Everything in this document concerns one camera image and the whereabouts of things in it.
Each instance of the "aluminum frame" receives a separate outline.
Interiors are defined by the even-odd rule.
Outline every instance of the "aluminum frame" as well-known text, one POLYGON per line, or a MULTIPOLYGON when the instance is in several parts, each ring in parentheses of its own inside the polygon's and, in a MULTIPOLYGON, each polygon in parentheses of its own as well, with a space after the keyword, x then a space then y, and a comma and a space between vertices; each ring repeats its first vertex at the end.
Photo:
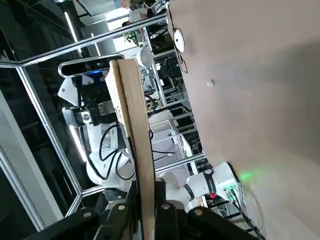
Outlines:
POLYGON ((32 203, 29 195, 24 189, 22 183, 16 175, 15 170, 11 166, 10 162, 7 160, 5 153, 2 151, 0 146, 0 167, 2 168, 4 175, 8 179, 10 185, 12 186, 15 194, 19 198, 26 214, 29 216, 31 222, 33 223, 35 229, 40 232, 45 229, 45 223, 42 221, 39 213, 37 212, 34 204, 32 203))
MULTIPOLYGON (((51 124, 51 122, 45 112, 45 109, 44 109, 44 107, 38 97, 38 94, 35 91, 35 88, 32 84, 32 81, 27 73, 26 67, 44 62, 46 60, 67 54, 72 51, 76 51, 79 48, 84 48, 84 47, 90 46, 91 44, 94 44, 94 43, 99 43, 99 42, 104 41, 109 38, 117 37, 119 35, 122 35, 124 33, 129 32, 129 31, 138 30, 140 28, 144 28, 144 27, 147 27, 152 24, 156 24, 161 21, 166 21, 166 19, 167 19, 167 17, 166 17, 166 14, 164 13, 164 14, 154 16, 154 17, 151 17, 151 18, 139 21, 139 22, 135 22, 135 23, 132 23, 128 26, 117 28, 113 31, 102 33, 100 35, 96 35, 94 37, 87 38, 87 39, 75 42, 73 44, 69 44, 67 46, 63 46, 63 47, 60 47, 60 48, 57 48, 57 49, 33 56, 33 57, 29 57, 29 58, 26 58, 26 59, 23 59, 20 61, 0 60, 0 69, 1 68, 16 69, 16 71, 17 71, 17 73, 23 83, 23 86, 24 86, 24 88, 25 88, 25 90, 26 90, 26 92, 32 102, 32 105, 35 108, 35 110, 41 120, 41 123, 43 124, 43 126, 44 126, 44 128, 50 138, 50 141, 51 141, 51 143, 52 143, 52 145, 53 145, 53 147, 59 157, 59 160, 62 163, 64 170, 66 171, 66 174, 72 184, 72 187, 74 188, 75 192, 77 193, 77 196, 75 197, 75 199, 74 199, 72 205, 70 206, 70 209, 68 210, 65 217, 74 213, 78 209, 79 205, 81 204, 82 198, 89 196, 89 195, 92 195, 92 194, 102 192, 105 189, 105 187, 100 185, 100 186, 95 186, 95 187, 92 187, 92 188, 89 188, 86 190, 82 190, 82 188, 79 184, 79 181, 77 179, 77 176, 75 175, 75 172, 72 169, 72 166, 71 166, 71 164, 70 164, 70 162, 69 162, 69 160, 68 160, 68 158, 67 158, 67 156, 61 146, 61 143, 60 143, 60 141, 59 141, 59 139, 53 129, 53 126, 52 126, 52 124, 51 124)), ((171 53, 173 53, 173 51, 168 51, 163 54, 162 53, 157 54, 154 57, 158 58, 160 56, 164 56, 166 54, 171 54, 171 53)), ((152 65, 152 68, 155 71, 154 74, 156 76, 158 76, 158 73, 157 73, 157 70, 156 70, 154 63, 152 65)), ((159 86, 160 97, 163 99, 163 104, 165 107, 173 106, 175 104, 182 103, 184 101, 189 100, 188 98, 184 98, 182 100, 178 100, 176 102, 172 102, 172 103, 167 104, 165 94, 163 93, 159 77, 156 77, 156 80, 157 80, 157 84, 159 86)), ((172 168, 175 168, 175 167, 178 167, 181 165, 185 165, 187 163, 190 163, 192 161, 196 161, 196 160, 204 158, 204 157, 205 156, 203 153, 198 154, 198 155, 195 155, 195 156, 192 156, 189 158, 179 160, 179 161, 174 162, 172 164, 168 164, 168 165, 162 166, 160 168, 156 168, 155 172, 156 173, 163 172, 166 169, 172 169, 172 168)), ((9 179, 12 187, 14 188, 16 194, 18 195, 18 197, 23 195, 24 189, 22 187, 22 184, 19 181, 12 181, 12 179, 15 178, 15 172, 12 168, 10 168, 10 163, 8 162, 8 160, 6 160, 5 157, 3 157, 3 155, 1 155, 0 159, 1 159, 0 166, 3 169, 3 171, 6 173, 6 175, 9 179)), ((22 202, 25 210, 28 213, 33 210, 32 205, 30 205, 28 202, 24 201, 24 199, 26 199, 25 197, 19 198, 19 199, 22 202)), ((45 227, 43 222, 39 221, 39 219, 37 217, 34 219, 32 217, 30 217, 30 218, 31 218, 31 221, 33 222, 35 228, 37 229, 37 231, 40 231, 45 227)))

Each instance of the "fluorescent light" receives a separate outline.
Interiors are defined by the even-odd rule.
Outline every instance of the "fluorescent light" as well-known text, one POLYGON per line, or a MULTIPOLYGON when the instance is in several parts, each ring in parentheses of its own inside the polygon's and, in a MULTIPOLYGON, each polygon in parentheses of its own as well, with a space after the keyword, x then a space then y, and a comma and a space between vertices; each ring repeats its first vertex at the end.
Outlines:
POLYGON ((80 139, 79 139, 79 136, 78 136, 78 134, 77 134, 77 132, 75 130, 75 127, 69 125, 69 129, 70 129, 70 132, 71 132, 71 135, 73 137, 74 143, 76 145, 76 148, 79 151, 79 154, 80 154, 82 160, 84 162, 86 162, 88 160, 88 158, 87 158, 86 152, 85 152, 85 150, 84 150, 84 148, 83 148, 83 146, 82 146, 82 144, 80 142, 80 139))
POLYGON ((69 17, 69 15, 68 15, 68 13, 66 11, 64 12, 64 15, 65 15, 66 21, 67 21, 67 23, 69 25, 73 40, 74 40, 75 43, 77 43, 78 39, 77 39, 75 30, 74 30, 74 27, 71 24, 70 17, 69 17))
POLYGON ((95 46, 96 51, 98 52, 98 55, 101 56, 97 43, 94 42, 93 44, 94 44, 94 46, 95 46))

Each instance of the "green light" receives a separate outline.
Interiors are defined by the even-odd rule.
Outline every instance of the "green light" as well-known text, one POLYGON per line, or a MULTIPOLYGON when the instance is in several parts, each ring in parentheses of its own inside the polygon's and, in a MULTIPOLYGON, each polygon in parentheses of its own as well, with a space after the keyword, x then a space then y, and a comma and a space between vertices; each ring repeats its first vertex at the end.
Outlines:
POLYGON ((239 175, 239 179, 241 182, 249 182, 254 178, 254 175, 251 172, 244 172, 239 175))

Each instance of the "glass panel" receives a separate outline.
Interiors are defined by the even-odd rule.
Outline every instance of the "glass panel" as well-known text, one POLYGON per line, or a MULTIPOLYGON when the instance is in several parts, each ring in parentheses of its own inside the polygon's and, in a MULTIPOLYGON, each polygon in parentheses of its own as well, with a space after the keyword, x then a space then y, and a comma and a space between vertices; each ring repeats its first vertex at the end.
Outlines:
MULTIPOLYGON (((32 76, 35 76, 36 74, 41 76, 41 71, 49 73, 53 72, 51 69, 39 69, 37 66, 33 67, 33 69, 36 71, 32 72, 32 76)), ((55 111, 56 108, 54 108, 56 101, 54 101, 54 92, 51 90, 52 88, 50 88, 50 84, 54 84, 53 79, 48 77, 45 78, 45 80, 46 81, 43 80, 40 83, 38 82, 38 84, 35 83, 35 85, 42 87, 42 89, 39 90, 39 93, 42 94, 41 96, 45 96, 44 98, 47 102, 46 107, 51 106, 50 117, 57 126, 57 129, 59 129, 58 134, 61 135, 62 139, 64 139, 62 146, 64 147, 67 155, 72 158, 72 147, 68 144, 68 142, 71 142, 72 140, 69 135, 67 135, 66 129, 62 125, 62 116, 59 115, 58 112, 55 111)), ((5 97, 18 126, 20 127, 20 130, 46 183, 57 201, 62 214, 65 214, 76 196, 75 191, 71 187, 72 185, 66 176, 65 170, 58 159, 46 130, 42 125, 15 69, 1 69, 0 90, 5 97)))
POLYGON ((82 7, 69 0, 2 0, 0 26, 14 57, 23 60, 83 40, 86 28, 101 21, 105 24, 101 33, 109 32, 106 18, 129 11, 116 9, 118 0, 88 3, 82 7))
POLYGON ((36 233, 7 177, 0 168, 0 233, 3 238, 21 240, 36 233))

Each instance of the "wooden plank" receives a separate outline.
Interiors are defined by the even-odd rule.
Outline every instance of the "wooden plank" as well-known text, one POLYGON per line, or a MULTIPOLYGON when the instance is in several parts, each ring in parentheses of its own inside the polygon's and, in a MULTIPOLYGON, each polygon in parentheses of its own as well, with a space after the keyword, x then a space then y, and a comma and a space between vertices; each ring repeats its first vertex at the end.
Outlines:
POLYGON ((146 102, 136 60, 112 61, 105 81, 122 133, 132 143, 130 154, 135 160, 143 237, 151 240, 155 229, 155 170, 146 102))
POLYGON ((175 0, 170 8, 208 160, 232 164, 266 239, 320 239, 320 1, 175 0))

